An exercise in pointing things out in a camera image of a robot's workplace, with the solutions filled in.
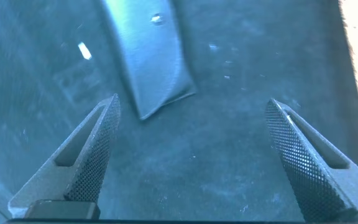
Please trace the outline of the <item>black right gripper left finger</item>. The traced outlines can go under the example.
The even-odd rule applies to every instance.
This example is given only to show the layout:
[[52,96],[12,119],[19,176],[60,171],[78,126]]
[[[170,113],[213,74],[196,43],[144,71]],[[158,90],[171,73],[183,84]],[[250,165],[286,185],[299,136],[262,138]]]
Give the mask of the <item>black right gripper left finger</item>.
[[24,218],[40,200],[96,203],[119,126],[117,94],[100,101],[8,203]]

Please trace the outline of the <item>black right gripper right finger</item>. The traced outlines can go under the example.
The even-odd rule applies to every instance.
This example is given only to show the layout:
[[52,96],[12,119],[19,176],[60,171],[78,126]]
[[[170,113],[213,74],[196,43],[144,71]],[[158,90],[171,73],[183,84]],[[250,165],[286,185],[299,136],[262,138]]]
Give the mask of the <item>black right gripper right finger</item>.
[[265,109],[299,208],[308,222],[358,222],[358,165],[286,104]]

